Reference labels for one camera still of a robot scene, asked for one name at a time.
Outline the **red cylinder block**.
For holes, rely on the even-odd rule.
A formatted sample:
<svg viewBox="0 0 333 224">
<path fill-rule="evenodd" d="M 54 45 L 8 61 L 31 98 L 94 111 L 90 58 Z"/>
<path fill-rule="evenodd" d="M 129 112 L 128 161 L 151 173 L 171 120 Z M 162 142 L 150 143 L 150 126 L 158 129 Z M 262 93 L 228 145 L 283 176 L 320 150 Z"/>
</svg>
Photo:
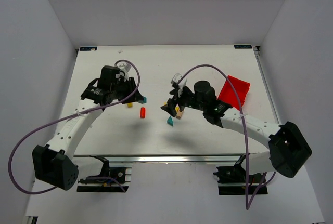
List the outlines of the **red cylinder block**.
<svg viewBox="0 0 333 224">
<path fill-rule="evenodd" d="M 146 108 L 141 107 L 140 109 L 140 118 L 145 118 L 146 117 Z"/>
</svg>

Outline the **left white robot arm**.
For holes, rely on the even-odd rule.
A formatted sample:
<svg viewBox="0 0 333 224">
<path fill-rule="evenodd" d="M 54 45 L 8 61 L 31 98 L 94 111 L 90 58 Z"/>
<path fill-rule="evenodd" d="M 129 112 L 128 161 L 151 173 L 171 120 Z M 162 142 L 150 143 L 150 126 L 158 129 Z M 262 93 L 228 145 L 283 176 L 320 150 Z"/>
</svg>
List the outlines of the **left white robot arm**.
<svg viewBox="0 0 333 224">
<path fill-rule="evenodd" d="M 74 158 L 74 153 L 93 122 L 106 107 L 118 103 L 139 102 L 144 97 L 138 91 L 139 80 L 129 76 L 133 64 L 121 60 L 101 69 L 99 78 L 92 80 L 80 96 L 73 116 L 44 146 L 32 151 L 35 176 L 52 186 L 69 190 L 76 181 L 110 180 L 109 164 L 104 157 Z"/>
</svg>

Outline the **yellow arch block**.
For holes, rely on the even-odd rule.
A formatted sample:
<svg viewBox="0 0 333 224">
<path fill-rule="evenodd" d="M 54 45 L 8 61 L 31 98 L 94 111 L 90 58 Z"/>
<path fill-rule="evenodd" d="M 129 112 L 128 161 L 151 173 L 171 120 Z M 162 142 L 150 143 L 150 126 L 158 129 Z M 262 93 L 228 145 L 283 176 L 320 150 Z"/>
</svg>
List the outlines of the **yellow arch block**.
<svg viewBox="0 0 333 224">
<path fill-rule="evenodd" d="M 179 110 L 179 106 L 175 106 L 175 111 L 178 111 L 178 110 Z"/>
</svg>

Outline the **red plastic bin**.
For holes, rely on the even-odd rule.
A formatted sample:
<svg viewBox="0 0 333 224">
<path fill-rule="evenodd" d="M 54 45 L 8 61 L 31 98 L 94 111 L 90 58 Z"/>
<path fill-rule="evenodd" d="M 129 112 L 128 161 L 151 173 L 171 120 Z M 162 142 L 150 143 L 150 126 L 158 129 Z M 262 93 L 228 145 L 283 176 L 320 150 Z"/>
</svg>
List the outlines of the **red plastic bin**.
<svg viewBox="0 0 333 224">
<path fill-rule="evenodd" d="M 218 100 L 230 104 L 237 110 L 240 110 L 239 102 L 241 106 L 244 105 L 246 95 L 250 89 L 250 83 L 228 75 L 228 80 L 225 81 Z"/>
</svg>

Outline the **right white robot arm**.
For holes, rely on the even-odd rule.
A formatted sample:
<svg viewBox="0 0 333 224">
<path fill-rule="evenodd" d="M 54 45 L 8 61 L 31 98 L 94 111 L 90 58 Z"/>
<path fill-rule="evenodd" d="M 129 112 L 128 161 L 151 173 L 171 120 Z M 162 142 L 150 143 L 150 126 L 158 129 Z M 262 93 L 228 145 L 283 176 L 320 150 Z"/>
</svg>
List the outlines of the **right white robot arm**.
<svg viewBox="0 0 333 224">
<path fill-rule="evenodd" d="M 198 81 L 190 90 L 185 82 L 171 81 L 172 98 L 161 109 L 172 117 L 176 107 L 181 111 L 192 108 L 202 111 L 203 117 L 212 125 L 236 131 L 264 145 L 268 151 L 242 155 L 234 167 L 238 173 L 255 175 L 264 172 L 278 172 L 293 178 L 312 150 L 296 124 L 283 125 L 261 121 L 250 115 L 242 115 L 230 104 L 217 99 L 215 90 L 207 81 Z"/>
</svg>

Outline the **natural wood block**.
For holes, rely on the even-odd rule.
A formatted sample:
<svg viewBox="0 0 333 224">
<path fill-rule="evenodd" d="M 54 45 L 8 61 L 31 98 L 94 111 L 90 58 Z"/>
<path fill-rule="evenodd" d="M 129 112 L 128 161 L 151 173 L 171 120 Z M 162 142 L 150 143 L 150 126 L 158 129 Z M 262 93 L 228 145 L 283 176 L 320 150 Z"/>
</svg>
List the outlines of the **natural wood block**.
<svg viewBox="0 0 333 224">
<path fill-rule="evenodd" d="M 183 114 L 184 114 L 184 111 L 178 110 L 176 113 L 176 118 L 180 120 L 182 118 Z"/>
</svg>

